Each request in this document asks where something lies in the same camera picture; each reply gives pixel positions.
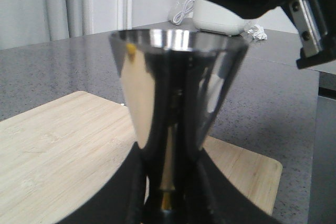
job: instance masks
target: gray countertop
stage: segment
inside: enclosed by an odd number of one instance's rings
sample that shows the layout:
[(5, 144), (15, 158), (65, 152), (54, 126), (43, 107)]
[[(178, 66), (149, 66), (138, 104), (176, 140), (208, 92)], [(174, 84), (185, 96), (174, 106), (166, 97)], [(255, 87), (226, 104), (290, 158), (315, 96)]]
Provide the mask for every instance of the gray countertop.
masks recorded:
[[(179, 28), (193, 29), (188, 20)], [(251, 44), (211, 135), (280, 161), (283, 173), (273, 216), (283, 223), (303, 224), (308, 217), (319, 73), (286, 62), (299, 55), (289, 38), (293, 34), (267, 33), (268, 41)], [(0, 51), (0, 120), (77, 90), (124, 102), (108, 35)]]

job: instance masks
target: white cable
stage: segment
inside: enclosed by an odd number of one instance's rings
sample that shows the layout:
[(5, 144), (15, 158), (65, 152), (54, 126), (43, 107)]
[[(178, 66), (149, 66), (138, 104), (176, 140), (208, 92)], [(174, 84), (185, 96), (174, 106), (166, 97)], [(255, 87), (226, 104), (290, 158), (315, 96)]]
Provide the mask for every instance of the white cable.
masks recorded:
[(171, 22), (179, 26), (184, 17), (194, 10), (194, 2), (195, 0), (186, 0), (183, 4), (182, 10), (174, 15)]

